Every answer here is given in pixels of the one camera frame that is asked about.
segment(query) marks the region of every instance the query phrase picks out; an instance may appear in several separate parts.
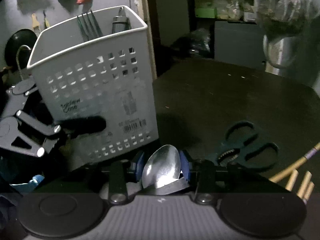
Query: black pan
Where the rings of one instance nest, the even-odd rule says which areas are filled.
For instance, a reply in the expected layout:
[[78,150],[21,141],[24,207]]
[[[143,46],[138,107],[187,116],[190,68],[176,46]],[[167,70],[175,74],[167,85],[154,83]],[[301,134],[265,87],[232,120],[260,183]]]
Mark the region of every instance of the black pan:
[[[36,43],[36,34],[29,29],[22,29],[13,34],[8,40],[4,49],[4,59],[8,66],[12,66],[13,70],[17,70],[16,54],[20,46],[27,45],[33,48]],[[20,68],[23,69],[27,66],[30,57],[30,51],[23,49],[19,53]]]

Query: basket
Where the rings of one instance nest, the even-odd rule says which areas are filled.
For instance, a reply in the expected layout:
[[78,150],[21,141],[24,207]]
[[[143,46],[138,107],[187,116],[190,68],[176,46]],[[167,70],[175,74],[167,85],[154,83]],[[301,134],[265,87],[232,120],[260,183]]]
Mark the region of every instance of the basket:
[[112,34],[120,7],[93,12],[104,35],[94,40],[84,42],[77,17],[44,30],[27,65],[56,123],[94,115],[106,119],[103,132],[79,140],[77,150],[87,161],[158,138],[147,25],[123,6],[131,29]]

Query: barcode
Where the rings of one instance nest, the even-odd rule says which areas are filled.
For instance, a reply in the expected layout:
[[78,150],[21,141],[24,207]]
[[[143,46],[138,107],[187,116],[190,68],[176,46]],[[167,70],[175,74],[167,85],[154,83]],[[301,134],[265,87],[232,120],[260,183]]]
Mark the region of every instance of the barcode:
[[136,130],[141,129],[147,125],[146,119],[140,120],[138,122],[132,122],[128,125],[124,126],[124,133],[134,132]]

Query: dark wooden table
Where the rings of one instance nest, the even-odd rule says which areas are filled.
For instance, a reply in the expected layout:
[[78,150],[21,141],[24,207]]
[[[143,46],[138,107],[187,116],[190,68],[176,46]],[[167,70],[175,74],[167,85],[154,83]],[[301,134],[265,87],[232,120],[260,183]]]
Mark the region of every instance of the dark wooden table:
[[[317,94],[280,76],[188,59],[155,80],[153,88],[161,143],[187,149],[193,158],[214,152],[226,129],[242,120],[258,125],[280,148],[278,164],[263,173],[266,177],[286,168],[320,141]],[[303,165],[295,186],[309,170],[314,191],[319,192],[319,164],[320,154]]]

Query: spoon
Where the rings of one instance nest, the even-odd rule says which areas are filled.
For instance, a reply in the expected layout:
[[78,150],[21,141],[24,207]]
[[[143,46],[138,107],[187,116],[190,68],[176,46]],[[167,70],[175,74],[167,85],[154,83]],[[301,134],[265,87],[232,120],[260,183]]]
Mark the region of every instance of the spoon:
[[154,184],[163,187],[179,179],[181,171],[180,156],[176,147],[164,145],[149,158],[142,172],[144,188]]

